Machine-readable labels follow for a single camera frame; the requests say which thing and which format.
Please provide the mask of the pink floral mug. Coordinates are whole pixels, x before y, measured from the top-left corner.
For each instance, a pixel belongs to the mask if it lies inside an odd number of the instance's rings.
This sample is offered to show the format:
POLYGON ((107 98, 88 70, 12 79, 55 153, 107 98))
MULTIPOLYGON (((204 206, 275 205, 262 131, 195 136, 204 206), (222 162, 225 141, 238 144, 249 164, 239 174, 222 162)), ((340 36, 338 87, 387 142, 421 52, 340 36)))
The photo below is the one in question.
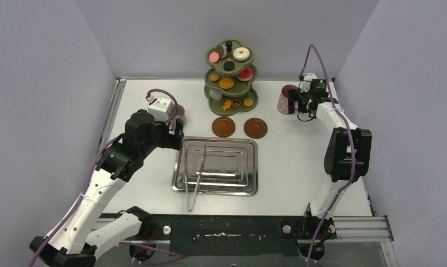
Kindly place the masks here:
POLYGON ((297 103, 293 102, 292 103, 292 112, 289 108, 290 105, 290 101, 289 101, 289 93, 292 90, 297 90, 298 87, 295 85, 285 85, 282 87, 281 92, 280 92, 280 96, 279 96, 279 100, 277 102, 277 110, 279 113, 283 114, 283 115, 289 115, 289 114, 293 114, 295 112, 295 110, 297 110, 297 103))

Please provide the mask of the grey purple mug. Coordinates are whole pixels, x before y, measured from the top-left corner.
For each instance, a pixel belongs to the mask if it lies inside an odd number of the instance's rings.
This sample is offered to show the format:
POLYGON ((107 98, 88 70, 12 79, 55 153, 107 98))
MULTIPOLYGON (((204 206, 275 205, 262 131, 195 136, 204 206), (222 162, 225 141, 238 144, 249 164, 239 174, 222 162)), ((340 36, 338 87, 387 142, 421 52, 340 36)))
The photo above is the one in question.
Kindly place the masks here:
POLYGON ((186 126, 185 109, 184 109, 184 107, 182 105, 178 105, 177 106, 176 116, 171 121, 171 125, 170 125, 170 129, 171 130, 174 130, 176 128, 177 120, 181 120, 182 121, 183 127, 186 126))

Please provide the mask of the round tan biscuit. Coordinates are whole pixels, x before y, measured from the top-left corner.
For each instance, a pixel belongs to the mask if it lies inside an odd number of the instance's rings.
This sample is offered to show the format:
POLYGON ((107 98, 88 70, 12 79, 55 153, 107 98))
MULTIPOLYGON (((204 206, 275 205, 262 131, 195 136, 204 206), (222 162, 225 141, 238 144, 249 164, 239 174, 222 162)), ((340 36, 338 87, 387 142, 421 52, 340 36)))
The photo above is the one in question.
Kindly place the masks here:
POLYGON ((254 105, 254 100, 251 99, 251 98, 246 98, 246 99, 243 101, 243 104, 244 104, 245 107, 251 107, 251 106, 254 105))

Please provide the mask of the brown wooden coaster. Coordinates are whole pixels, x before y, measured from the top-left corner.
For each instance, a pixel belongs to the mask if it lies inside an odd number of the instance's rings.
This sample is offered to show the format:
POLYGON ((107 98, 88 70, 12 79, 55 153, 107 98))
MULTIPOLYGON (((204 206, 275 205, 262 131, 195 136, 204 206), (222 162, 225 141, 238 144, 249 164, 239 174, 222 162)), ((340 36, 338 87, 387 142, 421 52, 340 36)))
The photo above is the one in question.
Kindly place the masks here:
POLYGON ((211 128, 216 136, 225 138, 235 132, 236 125, 229 117, 218 117, 212 122, 211 128))
POLYGON ((263 138, 268 131, 266 122, 260 118, 250 118, 244 123, 245 134, 252 139, 263 138))

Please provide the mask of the red frosted donut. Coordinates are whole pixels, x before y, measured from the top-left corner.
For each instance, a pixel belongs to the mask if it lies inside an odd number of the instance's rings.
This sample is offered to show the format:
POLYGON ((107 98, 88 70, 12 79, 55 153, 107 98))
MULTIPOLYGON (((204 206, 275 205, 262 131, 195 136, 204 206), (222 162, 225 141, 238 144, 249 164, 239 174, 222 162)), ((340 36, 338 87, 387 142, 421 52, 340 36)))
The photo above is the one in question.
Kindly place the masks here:
POLYGON ((242 82, 246 82, 246 81, 249 81, 250 79, 252 79, 253 76, 254 76, 254 73, 253 73, 252 69, 249 67, 246 67, 237 75, 237 78, 242 82))

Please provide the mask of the brown heart cookie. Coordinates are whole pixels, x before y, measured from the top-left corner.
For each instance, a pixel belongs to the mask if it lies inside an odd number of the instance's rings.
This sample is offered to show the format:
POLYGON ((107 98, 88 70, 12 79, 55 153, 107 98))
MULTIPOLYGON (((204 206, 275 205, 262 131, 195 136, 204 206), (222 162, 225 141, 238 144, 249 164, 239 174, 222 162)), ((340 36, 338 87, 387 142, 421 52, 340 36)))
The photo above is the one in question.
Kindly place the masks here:
POLYGON ((241 105, 242 105, 241 101, 238 101, 238 100, 232 101, 232 107, 235 109, 237 109, 241 105))

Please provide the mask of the white swiss roll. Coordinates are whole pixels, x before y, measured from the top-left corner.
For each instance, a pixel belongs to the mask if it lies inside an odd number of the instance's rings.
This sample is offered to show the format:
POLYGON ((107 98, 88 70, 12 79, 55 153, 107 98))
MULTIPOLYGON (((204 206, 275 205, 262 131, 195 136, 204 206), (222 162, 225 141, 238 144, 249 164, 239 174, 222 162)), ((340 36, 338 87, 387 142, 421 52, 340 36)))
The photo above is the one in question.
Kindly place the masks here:
POLYGON ((216 101, 220 101, 223 97, 223 94, 219 90, 210 90, 209 96, 216 101))

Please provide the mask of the orange fish cake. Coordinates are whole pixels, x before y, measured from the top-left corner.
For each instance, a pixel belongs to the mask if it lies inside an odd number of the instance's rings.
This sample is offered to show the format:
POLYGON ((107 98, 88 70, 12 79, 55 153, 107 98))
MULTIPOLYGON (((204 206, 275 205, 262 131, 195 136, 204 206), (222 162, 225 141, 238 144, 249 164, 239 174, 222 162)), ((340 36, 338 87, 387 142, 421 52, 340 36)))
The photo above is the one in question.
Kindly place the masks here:
POLYGON ((230 109, 231 107, 232 107, 232 100, 230 100, 230 99, 226 100, 222 105, 222 109, 224 111, 230 109))

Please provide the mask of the white ring donut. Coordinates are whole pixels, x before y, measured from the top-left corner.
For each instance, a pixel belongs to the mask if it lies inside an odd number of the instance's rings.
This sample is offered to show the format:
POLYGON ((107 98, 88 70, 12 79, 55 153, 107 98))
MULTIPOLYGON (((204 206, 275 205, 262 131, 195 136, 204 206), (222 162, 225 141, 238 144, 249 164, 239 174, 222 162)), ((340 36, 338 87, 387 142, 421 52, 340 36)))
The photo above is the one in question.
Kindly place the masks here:
POLYGON ((244 62, 250 58, 251 52, 246 47, 238 47, 232 51, 232 56, 233 56, 234 60, 236 60, 238 62, 244 62))

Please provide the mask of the metal serving tongs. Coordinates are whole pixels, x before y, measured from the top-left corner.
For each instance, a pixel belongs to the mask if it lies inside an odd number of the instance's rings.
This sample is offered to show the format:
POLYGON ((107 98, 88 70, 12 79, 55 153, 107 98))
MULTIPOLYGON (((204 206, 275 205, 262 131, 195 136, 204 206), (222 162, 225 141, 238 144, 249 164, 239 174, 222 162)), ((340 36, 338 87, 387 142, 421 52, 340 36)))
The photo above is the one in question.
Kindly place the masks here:
POLYGON ((195 187, 194 187, 194 190, 193 190, 193 193, 192 193, 192 198, 189 198, 188 182, 187 182, 187 177, 185 176, 186 209, 187 209, 188 212, 193 212, 193 209, 195 207, 197 193, 198 193, 198 188, 200 186, 200 182, 201 182, 201 178, 202 178, 202 172, 203 172, 203 167, 204 167, 204 164, 205 164, 206 151, 207 151, 207 146, 204 145, 203 146, 202 159, 201 159, 201 163, 200 163, 200 168, 199 168, 199 172, 198 172, 198 175, 197 175, 196 184, 195 184, 195 187))

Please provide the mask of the orange round cake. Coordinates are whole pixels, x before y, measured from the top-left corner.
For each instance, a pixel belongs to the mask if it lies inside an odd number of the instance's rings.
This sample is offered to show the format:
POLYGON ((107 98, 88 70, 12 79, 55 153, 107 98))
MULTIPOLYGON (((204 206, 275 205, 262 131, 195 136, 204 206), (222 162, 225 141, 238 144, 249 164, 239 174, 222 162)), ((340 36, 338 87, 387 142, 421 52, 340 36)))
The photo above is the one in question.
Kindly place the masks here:
POLYGON ((225 77, 219 80, 218 85, 223 90, 231 89, 235 84, 235 81, 231 77, 225 77))

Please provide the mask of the black sandwich cookie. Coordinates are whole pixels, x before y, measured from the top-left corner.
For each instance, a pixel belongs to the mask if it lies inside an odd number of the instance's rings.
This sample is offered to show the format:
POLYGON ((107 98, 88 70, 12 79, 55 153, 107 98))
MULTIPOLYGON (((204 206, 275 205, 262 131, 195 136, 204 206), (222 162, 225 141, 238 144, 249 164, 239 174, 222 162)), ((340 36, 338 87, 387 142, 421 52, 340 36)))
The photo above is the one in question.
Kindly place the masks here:
POLYGON ((235 63, 232 61, 226 61, 223 64, 223 68, 225 71, 233 71, 235 69, 235 63))

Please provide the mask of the chocolate white half cake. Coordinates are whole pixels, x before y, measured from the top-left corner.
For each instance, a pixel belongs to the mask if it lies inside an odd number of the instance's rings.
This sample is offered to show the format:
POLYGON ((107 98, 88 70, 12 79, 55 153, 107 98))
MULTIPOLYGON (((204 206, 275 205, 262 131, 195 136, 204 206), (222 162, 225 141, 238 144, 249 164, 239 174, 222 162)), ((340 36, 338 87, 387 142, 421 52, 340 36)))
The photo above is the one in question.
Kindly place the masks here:
POLYGON ((219 55, 220 59, 223 59, 227 56, 227 49, 226 46, 223 44, 218 44, 215 47, 215 52, 219 55))

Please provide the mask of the pink macaron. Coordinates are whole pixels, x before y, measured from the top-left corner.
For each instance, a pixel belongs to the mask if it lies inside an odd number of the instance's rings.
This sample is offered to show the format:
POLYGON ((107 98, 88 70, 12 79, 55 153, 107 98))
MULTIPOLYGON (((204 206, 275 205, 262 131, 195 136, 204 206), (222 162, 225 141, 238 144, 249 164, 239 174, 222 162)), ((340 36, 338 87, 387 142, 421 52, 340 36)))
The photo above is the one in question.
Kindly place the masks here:
POLYGON ((209 54, 208 60, 211 63, 216 63, 220 60, 220 55, 217 52, 212 52, 209 54))

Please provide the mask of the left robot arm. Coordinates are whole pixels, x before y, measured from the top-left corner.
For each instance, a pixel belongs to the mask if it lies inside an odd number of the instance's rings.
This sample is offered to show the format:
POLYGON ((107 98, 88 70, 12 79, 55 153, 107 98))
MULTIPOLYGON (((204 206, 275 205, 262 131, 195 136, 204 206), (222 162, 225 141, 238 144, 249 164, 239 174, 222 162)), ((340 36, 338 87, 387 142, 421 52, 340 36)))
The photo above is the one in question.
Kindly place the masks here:
POLYGON ((144 160, 156 148, 182 148, 183 121, 157 121, 145 110, 138 110, 125 123, 125 131, 97 154, 89 171, 88 184, 68 213, 45 236, 36 236, 29 248, 34 252, 29 265, 40 259, 48 266, 94 266, 105 252, 129 237, 151 235, 151 214, 137 206, 115 221, 93 231, 112 198, 130 181, 144 160))

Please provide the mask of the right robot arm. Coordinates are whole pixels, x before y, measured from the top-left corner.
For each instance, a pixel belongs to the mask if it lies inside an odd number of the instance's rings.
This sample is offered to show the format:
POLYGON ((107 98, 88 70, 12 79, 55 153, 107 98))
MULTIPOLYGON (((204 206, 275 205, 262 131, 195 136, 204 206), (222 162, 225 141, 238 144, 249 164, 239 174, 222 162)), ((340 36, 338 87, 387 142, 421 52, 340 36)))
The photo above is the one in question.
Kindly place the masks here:
POLYGON ((300 223, 301 236, 322 239, 335 236, 333 216, 343 194, 369 169, 372 132, 362 129, 345 115, 325 79, 301 81, 288 91, 290 114, 307 114, 319 120, 331 133, 324 156, 327 175, 319 193, 311 201, 300 223))

